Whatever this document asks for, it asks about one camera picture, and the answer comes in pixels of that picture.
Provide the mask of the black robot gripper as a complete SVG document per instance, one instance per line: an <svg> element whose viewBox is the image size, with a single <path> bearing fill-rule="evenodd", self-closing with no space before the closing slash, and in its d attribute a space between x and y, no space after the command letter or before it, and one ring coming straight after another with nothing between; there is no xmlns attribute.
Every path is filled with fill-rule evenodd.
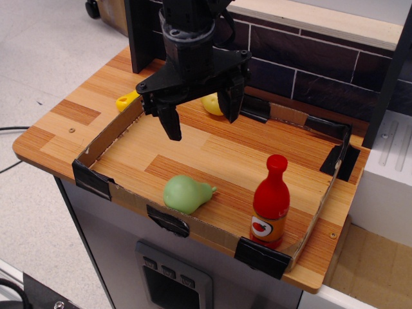
<svg viewBox="0 0 412 309"><path fill-rule="evenodd" d="M146 115L158 117L170 140L182 132L176 106L211 93L218 94L220 110L233 123L238 117L250 79L247 50L225 51L236 34L225 8L162 8L165 65L140 83Z"/></svg>

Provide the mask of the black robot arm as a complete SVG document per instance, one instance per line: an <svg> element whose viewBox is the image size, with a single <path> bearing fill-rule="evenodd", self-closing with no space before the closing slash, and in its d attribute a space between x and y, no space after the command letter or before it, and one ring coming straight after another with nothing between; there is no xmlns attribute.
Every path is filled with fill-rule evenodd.
<svg viewBox="0 0 412 309"><path fill-rule="evenodd" d="M217 93L221 112L234 122L250 80L247 50L225 51L214 42L216 20L233 20L229 1L164 1L159 11L165 64L136 86L144 112L158 117L171 140L182 138L177 105Z"/></svg>

